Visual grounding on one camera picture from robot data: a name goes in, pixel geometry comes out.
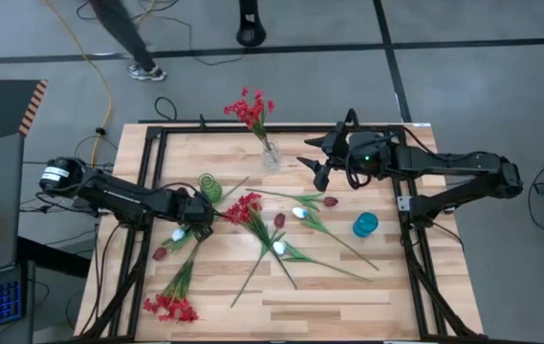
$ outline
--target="clear glass vase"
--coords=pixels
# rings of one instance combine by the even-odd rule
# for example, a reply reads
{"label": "clear glass vase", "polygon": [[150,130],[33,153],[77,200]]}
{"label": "clear glass vase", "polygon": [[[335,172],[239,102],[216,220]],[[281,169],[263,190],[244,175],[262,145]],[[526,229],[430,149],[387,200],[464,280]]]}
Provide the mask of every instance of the clear glass vase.
{"label": "clear glass vase", "polygon": [[261,155],[261,164],[268,171],[277,171],[280,169],[280,151],[278,143],[274,140],[268,140],[269,147],[263,143],[263,154]]}

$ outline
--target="person's leg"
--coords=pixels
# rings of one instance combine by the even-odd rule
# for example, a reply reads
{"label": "person's leg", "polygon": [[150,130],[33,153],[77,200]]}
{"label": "person's leg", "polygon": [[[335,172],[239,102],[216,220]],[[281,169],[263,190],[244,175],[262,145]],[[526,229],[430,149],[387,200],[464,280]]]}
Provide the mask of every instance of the person's leg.
{"label": "person's leg", "polygon": [[163,80],[165,72],[155,65],[121,1],[90,0],[90,3],[101,25],[134,56],[137,65],[129,66],[129,74],[138,80]]}

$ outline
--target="wooden table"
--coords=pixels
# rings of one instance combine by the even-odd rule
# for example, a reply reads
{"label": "wooden table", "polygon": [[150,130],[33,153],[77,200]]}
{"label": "wooden table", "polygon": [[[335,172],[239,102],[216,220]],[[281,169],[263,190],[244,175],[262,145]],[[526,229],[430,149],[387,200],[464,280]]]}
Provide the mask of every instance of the wooden table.
{"label": "wooden table", "polygon": [[[187,126],[193,124],[173,124]],[[147,126],[125,125],[120,140],[114,175],[135,183]],[[411,126],[419,138],[435,150],[429,126]],[[282,154],[282,167],[268,173],[261,167],[261,144],[252,134],[170,134],[163,162],[161,184],[176,181],[197,183],[198,176],[213,173],[228,191],[244,177],[249,181],[217,206],[226,210],[246,194],[246,187],[256,187],[290,194],[315,191],[313,173],[295,157],[323,160],[322,152],[303,143],[317,134],[274,134]],[[147,185],[154,167],[156,143],[151,153]],[[240,226],[216,223],[214,234],[201,246],[197,255],[189,299],[200,314],[200,320],[188,324],[159,322],[152,313],[140,313],[136,339],[143,340],[331,340],[331,339],[417,339],[418,329],[407,278],[400,228],[390,180],[373,181],[358,191],[352,190],[343,172],[334,172],[327,195],[339,199],[331,208],[321,208],[320,219],[339,238],[365,255],[380,271],[375,271],[354,254],[324,234],[302,226],[291,214],[297,204],[286,198],[264,195],[263,217],[272,222],[278,212],[287,215],[284,239],[303,253],[328,264],[368,277],[364,283],[324,267],[304,263],[286,263],[298,285],[294,290],[280,266],[266,255],[250,280],[237,305],[229,305],[258,258],[258,240]],[[416,182],[421,194],[445,190],[443,177],[426,176]],[[352,233],[352,223],[362,211],[371,211],[380,219],[378,229],[368,238]],[[456,232],[454,218],[440,215],[437,222]],[[98,247],[103,247],[116,225],[105,218],[99,229]],[[156,220],[153,226],[151,254],[176,224]],[[480,317],[469,281],[465,257],[460,245],[436,229],[428,231],[431,255],[441,294],[465,323],[481,332]],[[109,246],[104,267],[101,305],[114,295],[120,269],[126,230],[120,229]],[[161,262],[150,259],[144,283],[146,297],[154,299],[180,268],[194,243]],[[95,259],[80,307],[76,333],[80,333],[96,297]],[[429,331],[434,333],[430,301],[427,305]],[[126,333],[131,295],[123,304],[120,334]]]}

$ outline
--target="gray floor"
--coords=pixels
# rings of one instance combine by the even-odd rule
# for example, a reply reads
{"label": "gray floor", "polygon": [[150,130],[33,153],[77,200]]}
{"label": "gray floor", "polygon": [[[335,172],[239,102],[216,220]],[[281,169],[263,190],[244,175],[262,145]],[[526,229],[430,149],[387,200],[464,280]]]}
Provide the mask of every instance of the gray floor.
{"label": "gray floor", "polygon": [[[135,1],[132,12],[139,11]],[[395,42],[544,38],[544,2],[538,0],[383,0]],[[82,22],[82,1],[54,1],[88,53],[122,52],[95,21]],[[268,30],[266,46],[380,43],[369,0],[261,0]],[[235,48],[237,1],[181,1],[164,15],[193,25],[197,49]],[[151,50],[187,49],[186,29],[147,18],[141,35]],[[0,0],[0,57],[77,54],[77,48],[42,1]],[[210,56],[223,60],[232,56]],[[516,162],[526,185],[544,166],[544,46],[397,51],[411,115],[431,122],[441,150],[488,150]],[[264,90],[277,103],[273,121],[334,121],[349,107],[362,120],[401,121],[382,51],[256,54],[208,67],[191,58],[165,58],[164,83],[137,83],[127,61],[98,63],[108,78],[115,112],[109,139],[118,142],[124,123],[156,118],[158,96],[175,101],[180,118],[223,118],[223,106],[242,86]],[[25,160],[73,155],[76,144],[94,134],[106,95],[84,62],[0,64],[0,78],[46,78],[49,88],[26,141]],[[77,152],[88,159],[91,142]],[[98,161],[114,159],[103,144]],[[41,166],[23,170],[23,200],[37,190]],[[533,198],[544,224],[544,198]],[[484,200],[457,211],[468,267],[485,331],[497,338],[544,341],[544,232],[530,221],[526,192],[511,201]],[[20,233],[41,243],[93,229],[76,214],[24,214]],[[90,248],[92,236],[60,244],[71,252]],[[52,292],[36,320],[38,340],[67,336],[64,307],[83,281],[38,272]],[[79,295],[70,314],[76,316]]]}

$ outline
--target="sneaker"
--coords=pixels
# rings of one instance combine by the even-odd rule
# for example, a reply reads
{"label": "sneaker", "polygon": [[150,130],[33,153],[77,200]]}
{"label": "sneaker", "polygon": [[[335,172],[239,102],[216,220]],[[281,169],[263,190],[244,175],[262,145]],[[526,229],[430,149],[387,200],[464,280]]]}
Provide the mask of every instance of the sneaker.
{"label": "sneaker", "polygon": [[144,70],[144,68],[139,64],[134,64],[127,68],[131,77],[139,81],[153,80],[153,81],[163,81],[167,76],[167,73],[162,71],[159,66],[155,66],[150,72]]}

